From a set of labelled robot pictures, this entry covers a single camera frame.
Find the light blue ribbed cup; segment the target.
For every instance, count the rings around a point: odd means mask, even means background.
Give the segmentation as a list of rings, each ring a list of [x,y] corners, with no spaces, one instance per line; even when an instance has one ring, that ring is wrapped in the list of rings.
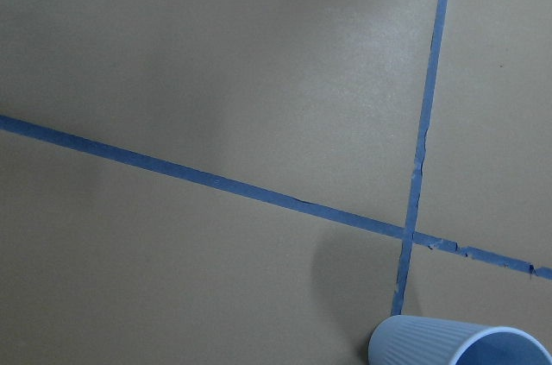
[[[506,327],[397,315],[370,337],[369,364],[550,364],[532,335]]]

